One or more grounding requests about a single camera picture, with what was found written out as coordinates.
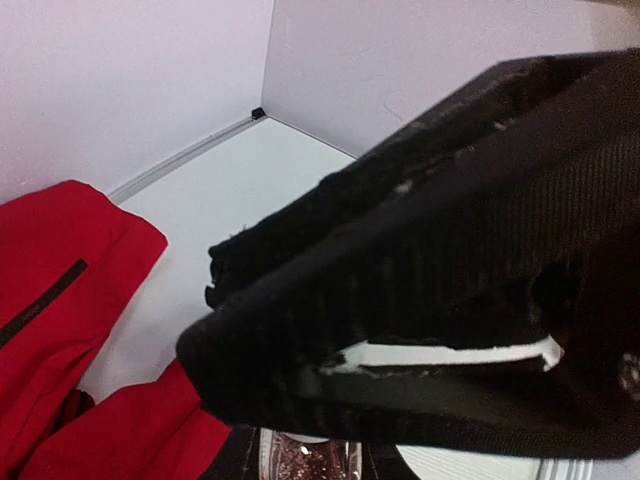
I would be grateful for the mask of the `red jacket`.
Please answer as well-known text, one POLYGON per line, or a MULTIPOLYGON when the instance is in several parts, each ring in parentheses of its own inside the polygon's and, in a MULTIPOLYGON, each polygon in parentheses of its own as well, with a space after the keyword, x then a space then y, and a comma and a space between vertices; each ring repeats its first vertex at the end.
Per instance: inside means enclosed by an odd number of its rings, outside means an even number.
POLYGON ((229 429, 172 362, 95 402, 79 382, 166 249, 93 187, 65 181, 1 208, 1 475, 197 479, 229 429))

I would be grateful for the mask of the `clear nail polish bottle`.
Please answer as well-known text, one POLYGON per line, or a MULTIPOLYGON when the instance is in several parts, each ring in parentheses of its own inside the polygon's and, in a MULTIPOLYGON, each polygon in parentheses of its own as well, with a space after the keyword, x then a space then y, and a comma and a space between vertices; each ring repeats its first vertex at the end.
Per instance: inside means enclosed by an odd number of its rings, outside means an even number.
POLYGON ((262 429, 259 478, 358 480, 362 478, 362 446, 353 441, 262 429))

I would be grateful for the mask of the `aluminium table front rail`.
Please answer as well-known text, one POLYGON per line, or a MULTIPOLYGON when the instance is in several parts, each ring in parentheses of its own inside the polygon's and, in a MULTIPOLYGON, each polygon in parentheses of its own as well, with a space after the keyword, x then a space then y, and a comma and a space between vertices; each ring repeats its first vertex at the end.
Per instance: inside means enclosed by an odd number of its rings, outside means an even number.
POLYGON ((536 480, 590 480, 593 460, 546 459, 540 463, 536 480))

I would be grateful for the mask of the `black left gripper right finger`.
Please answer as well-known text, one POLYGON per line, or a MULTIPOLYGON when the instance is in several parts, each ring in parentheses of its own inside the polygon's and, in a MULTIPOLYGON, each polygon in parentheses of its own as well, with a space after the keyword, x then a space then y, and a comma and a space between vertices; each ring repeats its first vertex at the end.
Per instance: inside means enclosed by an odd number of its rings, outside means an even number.
POLYGON ((365 480, 418 480, 395 445, 364 444, 365 480))

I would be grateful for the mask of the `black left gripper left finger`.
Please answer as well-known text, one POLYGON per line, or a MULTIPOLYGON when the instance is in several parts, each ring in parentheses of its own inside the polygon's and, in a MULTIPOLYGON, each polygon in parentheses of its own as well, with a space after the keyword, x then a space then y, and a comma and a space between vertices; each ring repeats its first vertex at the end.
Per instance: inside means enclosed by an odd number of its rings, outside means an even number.
POLYGON ((259 429, 234 428, 202 479, 258 480, 259 451, 259 429))

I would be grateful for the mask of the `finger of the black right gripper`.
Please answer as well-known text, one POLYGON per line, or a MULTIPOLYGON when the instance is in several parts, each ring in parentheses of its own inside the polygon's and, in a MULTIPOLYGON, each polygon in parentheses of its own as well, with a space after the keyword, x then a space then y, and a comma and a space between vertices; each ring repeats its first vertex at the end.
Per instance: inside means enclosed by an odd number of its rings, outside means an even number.
POLYGON ((639 132, 490 148, 179 338, 231 424, 514 456, 639 447, 639 132))
POLYGON ((502 61, 484 70, 304 195, 212 246, 207 304, 222 304, 393 196, 399 184, 418 184, 456 153, 629 53, 543 55, 502 61))

